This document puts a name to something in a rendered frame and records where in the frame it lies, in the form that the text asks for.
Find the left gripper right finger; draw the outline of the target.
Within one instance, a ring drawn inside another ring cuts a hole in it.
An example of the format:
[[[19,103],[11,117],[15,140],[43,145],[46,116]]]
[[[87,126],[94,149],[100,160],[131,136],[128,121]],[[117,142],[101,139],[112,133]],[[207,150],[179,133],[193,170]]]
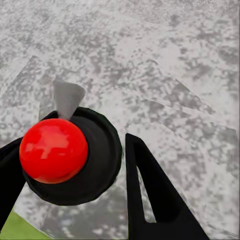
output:
[[[129,240],[210,240],[145,142],[125,134]],[[156,223],[147,222],[139,168]]]

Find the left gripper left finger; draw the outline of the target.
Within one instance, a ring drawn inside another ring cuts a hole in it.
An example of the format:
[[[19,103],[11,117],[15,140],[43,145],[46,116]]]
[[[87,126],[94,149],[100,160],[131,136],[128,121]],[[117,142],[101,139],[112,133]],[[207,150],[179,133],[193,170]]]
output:
[[[19,156],[23,137],[0,148],[0,232],[27,182]]]

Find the insectifuge atomizer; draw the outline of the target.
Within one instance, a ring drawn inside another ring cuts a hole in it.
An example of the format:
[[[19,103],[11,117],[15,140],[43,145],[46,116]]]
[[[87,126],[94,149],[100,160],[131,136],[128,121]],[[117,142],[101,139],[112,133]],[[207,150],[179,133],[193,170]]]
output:
[[[57,81],[51,88],[56,110],[23,136],[22,173],[44,201],[58,206],[94,201],[122,171],[124,150],[118,131],[103,114],[78,107],[87,93],[83,87]]]

